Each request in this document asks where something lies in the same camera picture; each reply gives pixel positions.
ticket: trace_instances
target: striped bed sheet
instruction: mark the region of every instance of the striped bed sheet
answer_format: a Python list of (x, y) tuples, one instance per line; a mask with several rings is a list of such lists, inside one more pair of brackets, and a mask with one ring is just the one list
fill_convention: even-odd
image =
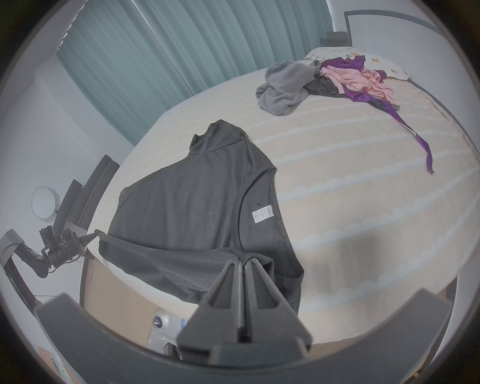
[[(455, 121), (409, 82), (387, 79), (400, 116), (430, 145), (433, 169), (415, 138), (389, 114), (349, 99), (309, 96), (286, 116), (257, 106), (265, 70), (210, 88), (163, 114), (121, 165), (89, 231), (107, 232), (121, 190), (184, 158), (194, 134), (226, 120), (245, 130), (278, 168), (279, 208), (305, 269), (299, 318), (325, 343), (363, 334), (419, 288), (439, 292), (480, 237), (480, 166)], [(184, 303), (125, 274), (114, 275), (161, 308), (189, 319)]]

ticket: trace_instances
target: bed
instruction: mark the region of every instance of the bed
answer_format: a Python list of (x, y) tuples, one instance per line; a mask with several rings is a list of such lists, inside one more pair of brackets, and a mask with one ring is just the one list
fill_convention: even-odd
[[(108, 231), (121, 190), (188, 153), (194, 134), (224, 119), (245, 130), (278, 168), (279, 208), (305, 269), (299, 318), (325, 343), (361, 335), (419, 288), (438, 293), (479, 242), (480, 166), (461, 128), (408, 81), (386, 79), (400, 116), (425, 151), (389, 114), (349, 99), (309, 96), (276, 117), (255, 89), (265, 70), (210, 88), (164, 113), (120, 166), (91, 222)], [(142, 296), (185, 319), (196, 305), (156, 290), (89, 250)]]

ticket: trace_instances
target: floral pillow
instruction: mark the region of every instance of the floral pillow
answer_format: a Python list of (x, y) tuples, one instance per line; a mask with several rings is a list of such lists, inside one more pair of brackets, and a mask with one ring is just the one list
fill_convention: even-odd
[(321, 62), (323, 60), (334, 59), (337, 57), (352, 59), (355, 56), (361, 55), (365, 56), (365, 69), (372, 69), (374, 71), (382, 69), (388, 77), (394, 77), (399, 80), (408, 80), (410, 77), (408, 73), (390, 60), (372, 53), (362, 52), (353, 47), (319, 47), (311, 50), (305, 58), (319, 60)]

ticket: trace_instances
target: black garment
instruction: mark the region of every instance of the black garment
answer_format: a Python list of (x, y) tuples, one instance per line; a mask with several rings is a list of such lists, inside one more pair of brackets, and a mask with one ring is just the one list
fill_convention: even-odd
[[(348, 97), (347, 95), (340, 94), (338, 92), (338, 88), (336, 85), (333, 83), (332, 80), (330, 80), (326, 76), (319, 76), (315, 75), (315, 80), (311, 81), (308, 83), (306, 86), (304, 86), (308, 93), (310, 95), (319, 95), (319, 96), (328, 96), (328, 97)], [(387, 108), (385, 105), (378, 99), (368, 101), (368, 103), (379, 109), (382, 110), (383, 112), (387, 112)], [(398, 111), (400, 109), (400, 106), (394, 105), (393, 106), (394, 110)]]
[[(125, 188), (100, 254), (124, 272), (198, 303), (232, 257), (257, 257), (297, 312), (303, 268), (283, 226), (276, 168), (223, 120), (194, 135), (190, 152)], [(271, 205), (274, 216), (254, 222)]]

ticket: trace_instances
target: teal curtain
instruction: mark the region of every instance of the teal curtain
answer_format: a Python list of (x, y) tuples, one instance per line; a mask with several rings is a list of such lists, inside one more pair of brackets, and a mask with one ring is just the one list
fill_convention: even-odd
[(89, 0), (57, 56), (87, 99), (137, 144), (181, 101), (303, 59), (325, 45), (327, 31), (325, 0)]

